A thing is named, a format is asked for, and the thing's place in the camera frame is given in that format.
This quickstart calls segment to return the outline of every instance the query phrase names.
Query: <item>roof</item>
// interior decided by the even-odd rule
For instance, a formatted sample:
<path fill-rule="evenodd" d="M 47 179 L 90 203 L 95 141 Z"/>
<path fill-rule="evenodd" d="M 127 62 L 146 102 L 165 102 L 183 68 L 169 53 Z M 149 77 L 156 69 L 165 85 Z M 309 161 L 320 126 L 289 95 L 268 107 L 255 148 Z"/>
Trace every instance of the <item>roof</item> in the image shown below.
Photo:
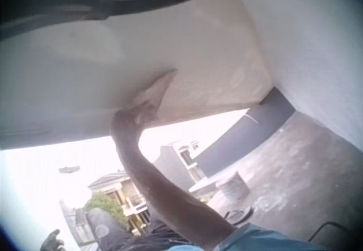
<path fill-rule="evenodd" d="M 128 174 L 125 171 L 118 171 L 117 173 L 109 173 L 108 175 L 102 176 L 95 182 L 91 183 L 88 187 L 94 187 L 109 181 L 120 180 L 125 181 L 129 179 Z"/>

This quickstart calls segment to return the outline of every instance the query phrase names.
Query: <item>person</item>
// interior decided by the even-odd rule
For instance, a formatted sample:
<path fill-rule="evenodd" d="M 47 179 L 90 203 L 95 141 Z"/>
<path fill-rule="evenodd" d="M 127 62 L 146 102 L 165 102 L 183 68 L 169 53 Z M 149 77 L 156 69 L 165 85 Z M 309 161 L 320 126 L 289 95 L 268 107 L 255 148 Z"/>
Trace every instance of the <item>person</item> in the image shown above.
<path fill-rule="evenodd" d="M 170 182 L 138 148 L 145 124 L 153 120 L 155 114 L 154 106 L 144 103 L 118 111 L 111 125 L 111 136 L 127 174 L 163 224 L 182 239 L 186 239 L 183 245 L 155 250 L 326 250 L 322 246 L 293 240 L 253 224 L 245 224 L 237 229 L 209 206 Z M 110 250 L 147 250 L 137 244 L 133 245 L 128 239 Z"/>

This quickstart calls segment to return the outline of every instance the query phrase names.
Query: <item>green tree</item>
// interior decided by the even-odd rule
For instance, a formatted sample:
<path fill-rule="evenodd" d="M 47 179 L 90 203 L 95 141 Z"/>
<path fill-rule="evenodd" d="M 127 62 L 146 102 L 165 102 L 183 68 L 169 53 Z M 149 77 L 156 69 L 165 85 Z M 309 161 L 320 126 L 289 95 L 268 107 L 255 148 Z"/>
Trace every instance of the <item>green tree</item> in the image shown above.
<path fill-rule="evenodd" d="M 86 210 L 91 210 L 95 207 L 108 212 L 114 219 L 128 227 L 128 218 L 114 199 L 108 197 L 104 193 L 94 193 L 92 198 L 86 203 L 85 208 Z"/>

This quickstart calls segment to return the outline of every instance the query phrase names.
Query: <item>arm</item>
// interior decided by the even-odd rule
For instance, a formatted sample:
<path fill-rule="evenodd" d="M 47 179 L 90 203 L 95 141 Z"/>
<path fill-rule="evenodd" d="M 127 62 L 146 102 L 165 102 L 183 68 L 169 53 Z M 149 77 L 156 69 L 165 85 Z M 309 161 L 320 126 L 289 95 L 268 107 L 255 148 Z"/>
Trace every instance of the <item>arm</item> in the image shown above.
<path fill-rule="evenodd" d="M 147 121 L 145 118 L 148 116 L 150 111 L 140 108 L 116 113 L 111 135 L 120 160 L 136 187 L 171 229 L 200 247 L 211 250 L 227 238 L 235 227 L 166 179 L 141 154 L 138 140 L 143 130 L 142 122 Z"/>

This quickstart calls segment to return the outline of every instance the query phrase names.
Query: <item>concrete floor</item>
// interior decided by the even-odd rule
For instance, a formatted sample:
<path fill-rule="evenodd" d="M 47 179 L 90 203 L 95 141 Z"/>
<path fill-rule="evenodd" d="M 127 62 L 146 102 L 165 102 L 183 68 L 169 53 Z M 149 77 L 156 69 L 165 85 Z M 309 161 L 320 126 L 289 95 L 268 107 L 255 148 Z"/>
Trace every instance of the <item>concrete floor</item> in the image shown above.
<path fill-rule="evenodd" d="M 221 215 L 252 206 L 248 222 L 300 240 L 326 221 L 353 230 L 363 223 L 363 153 L 301 113 L 244 157 L 238 172 L 251 193 L 233 205 L 217 193 L 209 205 Z M 339 250 L 345 239 L 326 227 L 313 242 Z"/>

